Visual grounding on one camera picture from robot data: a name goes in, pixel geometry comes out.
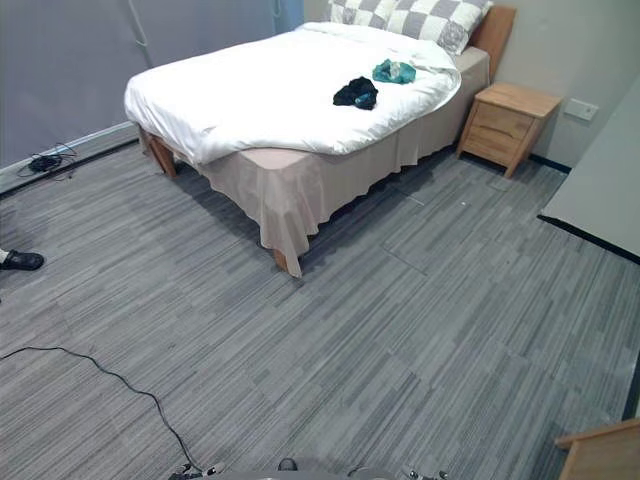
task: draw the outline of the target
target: person's foot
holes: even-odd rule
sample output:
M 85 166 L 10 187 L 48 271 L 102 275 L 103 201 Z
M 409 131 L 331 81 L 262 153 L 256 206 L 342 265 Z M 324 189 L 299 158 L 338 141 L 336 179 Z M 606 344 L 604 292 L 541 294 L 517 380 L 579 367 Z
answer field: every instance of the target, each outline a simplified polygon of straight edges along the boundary
M 4 262 L 0 263 L 0 270 L 37 270 L 43 263 L 44 257 L 39 253 L 10 250 Z

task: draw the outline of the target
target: black baseboard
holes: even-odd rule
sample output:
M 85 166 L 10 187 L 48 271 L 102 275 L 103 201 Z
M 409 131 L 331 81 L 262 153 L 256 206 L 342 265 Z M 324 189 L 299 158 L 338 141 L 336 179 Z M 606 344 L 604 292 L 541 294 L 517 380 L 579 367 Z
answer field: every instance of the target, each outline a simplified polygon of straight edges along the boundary
M 623 258 L 626 258 L 627 260 L 631 260 L 633 263 L 637 263 L 638 265 L 640 265 L 640 257 L 628 250 L 625 250 L 624 248 L 620 248 L 613 243 L 609 243 L 606 240 L 596 237 L 595 235 L 592 235 L 589 232 L 585 232 L 584 230 L 574 227 L 573 225 L 563 222 L 562 220 L 558 220 L 557 218 L 547 217 L 546 215 L 542 214 L 538 215 L 538 218 L 540 220 L 544 220 L 547 223 L 550 223 L 551 225 L 562 228 L 563 230 L 569 232 L 572 235 L 575 235 L 576 237 L 584 238 L 588 242 L 595 243 L 605 250 L 609 250 L 616 255 L 619 255 Z
M 638 402 L 640 401 L 640 351 L 638 352 L 638 359 L 636 360 L 636 368 L 633 371 L 633 378 L 631 379 L 631 386 L 629 387 L 629 394 L 627 395 L 627 403 L 624 405 L 624 413 L 622 414 L 622 421 L 635 418 L 638 411 Z
M 532 153 L 529 155 L 529 158 L 536 163 L 540 163 L 542 165 L 546 165 L 547 167 L 555 168 L 556 170 L 561 171 L 562 173 L 571 173 L 571 167 L 567 167 L 558 162 L 554 162 L 553 160 L 549 160 L 548 158 L 541 157 L 540 155 L 536 155 Z
M 557 218 L 547 217 L 545 215 L 538 215 L 540 220 L 544 220 L 545 222 L 550 223 L 551 225 L 555 225 L 556 227 L 562 228 L 563 230 L 571 233 L 580 238 L 584 238 L 585 240 L 595 243 L 599 247 L 604 248 L 616 255 L 620 255 L 627 260 L 631 260 L 634 263 L 640 265 L 640 257 L 635 255 L 623 248 L 618 247 L 617 245 L 613 245 L 612 243 L 607 242 L 601 238 L 596 237 L 595 235 L 591 235 L 584 230 L 581 230 L 573 225 L 570 225 L 562 220 L 558 220 Z M 631 379 L 631 385 L 629 386 L 629 393 L 627 395 L 627 401 L 624 406 L 624 412 L 622 414 L 622 420 L 629 420 L 630 418 L 634 418 L 636 416 L 636 412 L 638 410 L 638 403 L 640 402 L 640 351 L 638 352 L 638 359 L 636 360 L 635 370 L 633 372 L 633 378 Z

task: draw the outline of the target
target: electrical outlet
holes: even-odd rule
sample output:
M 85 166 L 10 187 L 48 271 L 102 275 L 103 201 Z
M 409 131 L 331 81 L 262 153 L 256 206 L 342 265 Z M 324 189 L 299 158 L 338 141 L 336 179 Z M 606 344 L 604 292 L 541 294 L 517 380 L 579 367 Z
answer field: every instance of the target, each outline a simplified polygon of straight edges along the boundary
M 569 99 L 569 101 L 567 102 L 567 106 L 564 108 L 564 113 L 566 113 L 567 115 L 573 115 L 574 117 L 586 120 L 587 122 L 590 122 L 593 119 L 593 116 L 597 111 L 597 105 L 581 102 L 580 100 L 576 100 L 575 98 Z

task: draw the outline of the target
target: pillow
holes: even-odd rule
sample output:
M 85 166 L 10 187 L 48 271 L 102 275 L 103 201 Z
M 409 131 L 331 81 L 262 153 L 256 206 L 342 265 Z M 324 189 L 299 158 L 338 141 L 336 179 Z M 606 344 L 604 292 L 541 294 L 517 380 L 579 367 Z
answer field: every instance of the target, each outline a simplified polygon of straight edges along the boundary
M 397 0 L 329 0 L 325 19 L 384 29 Z
M 460 55 L 492 5 L 489 0 L 400 0 L 385 29 L 433 40 L 449 53 Z

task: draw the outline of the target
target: wooden headboard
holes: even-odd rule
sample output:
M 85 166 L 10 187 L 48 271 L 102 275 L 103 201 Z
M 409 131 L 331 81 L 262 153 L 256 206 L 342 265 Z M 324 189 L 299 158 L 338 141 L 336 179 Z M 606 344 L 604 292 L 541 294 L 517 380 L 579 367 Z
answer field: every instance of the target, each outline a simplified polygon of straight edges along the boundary
M 493 81 L 496 74 L 502 53 L 507 45 L 507 40 L 513 27 L 513 19 L 516 16 L 516 9 L 494 5 L 484 17 L 476 31 L 473 32 L 470 45 L 484 50 L 489 54 L 489 76 Z

